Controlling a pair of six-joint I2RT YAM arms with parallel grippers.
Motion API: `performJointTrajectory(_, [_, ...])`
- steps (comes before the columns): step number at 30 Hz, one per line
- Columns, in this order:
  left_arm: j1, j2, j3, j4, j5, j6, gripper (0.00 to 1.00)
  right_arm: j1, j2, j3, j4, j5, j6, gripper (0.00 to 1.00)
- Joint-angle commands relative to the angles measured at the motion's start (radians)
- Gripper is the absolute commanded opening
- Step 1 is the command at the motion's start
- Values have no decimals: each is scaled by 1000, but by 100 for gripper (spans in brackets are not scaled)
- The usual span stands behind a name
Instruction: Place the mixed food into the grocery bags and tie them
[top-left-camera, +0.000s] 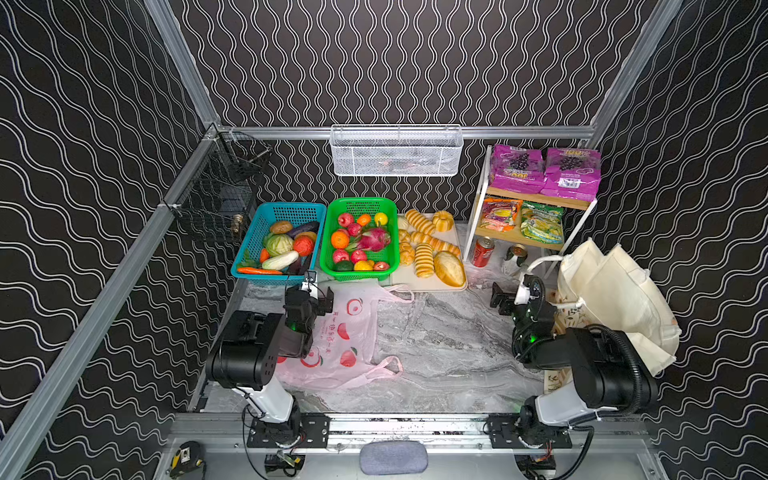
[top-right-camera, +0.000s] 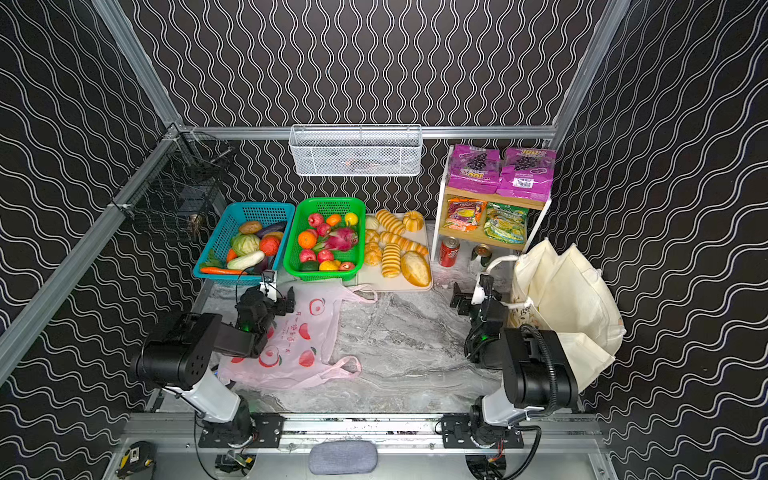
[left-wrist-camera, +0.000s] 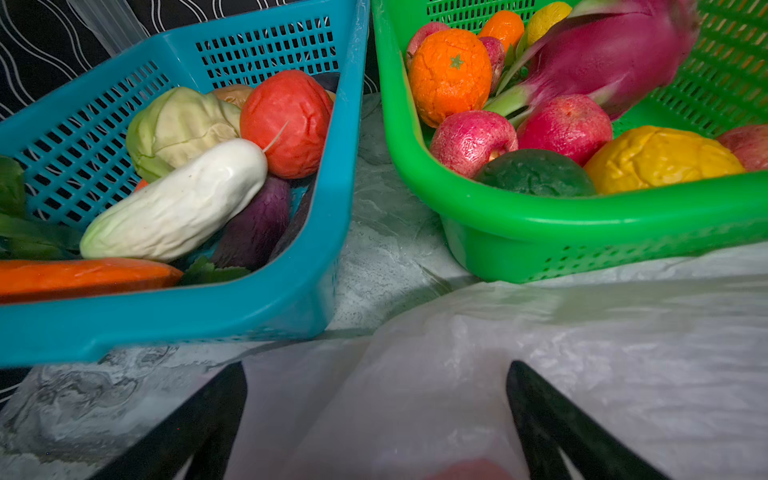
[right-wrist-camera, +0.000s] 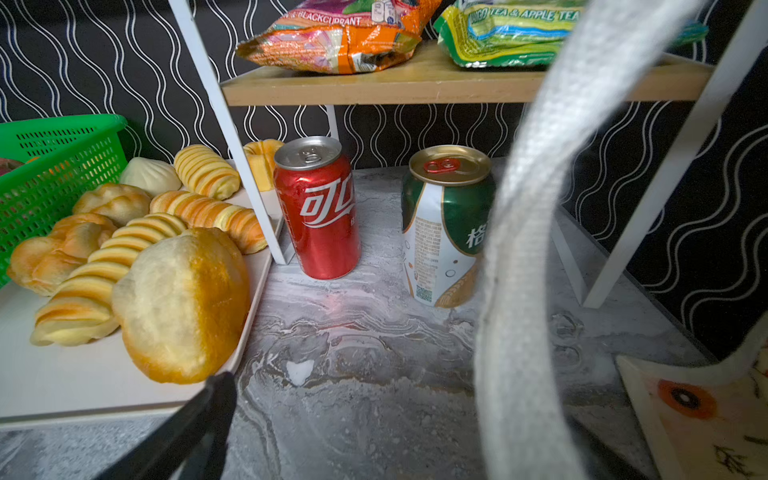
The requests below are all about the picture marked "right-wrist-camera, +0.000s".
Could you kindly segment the orange blackcurrant snack bag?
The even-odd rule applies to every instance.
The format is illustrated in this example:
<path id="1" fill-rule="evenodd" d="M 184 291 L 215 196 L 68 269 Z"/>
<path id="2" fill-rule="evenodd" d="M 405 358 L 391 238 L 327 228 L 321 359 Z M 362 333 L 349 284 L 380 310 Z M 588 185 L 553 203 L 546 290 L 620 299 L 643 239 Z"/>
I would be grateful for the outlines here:
<path id="1" fill-rule="evenodd" d="M 441 5 L 434 0 L 304 1 L 263 33 L 240 43 L 259 66 L 348 75 L 409 60 Z"/>

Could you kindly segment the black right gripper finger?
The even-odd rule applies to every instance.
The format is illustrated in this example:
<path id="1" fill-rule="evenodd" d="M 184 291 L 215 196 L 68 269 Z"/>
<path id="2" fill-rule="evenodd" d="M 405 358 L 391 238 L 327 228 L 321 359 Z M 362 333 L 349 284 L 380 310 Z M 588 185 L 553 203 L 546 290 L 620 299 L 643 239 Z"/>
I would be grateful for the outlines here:
<path id="1" fill-rule="evenodd" d="M 209 377 L 197 395 L 97 477 L 219 479 L 236 405 L 234 375 Z"/>

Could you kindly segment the red cola can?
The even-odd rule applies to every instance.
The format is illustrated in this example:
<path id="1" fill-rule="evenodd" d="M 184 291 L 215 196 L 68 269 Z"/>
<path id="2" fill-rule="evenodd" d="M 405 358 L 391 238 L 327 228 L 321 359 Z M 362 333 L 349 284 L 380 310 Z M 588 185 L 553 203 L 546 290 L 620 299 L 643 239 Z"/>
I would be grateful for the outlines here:
<path id="1" fill-rule="evenodd" d="M 361 256 L 352 168 L 339 140 L 310 136 L 275 154 L 274 183 L 302 271 L 319 280 L 350 273 Z"/>

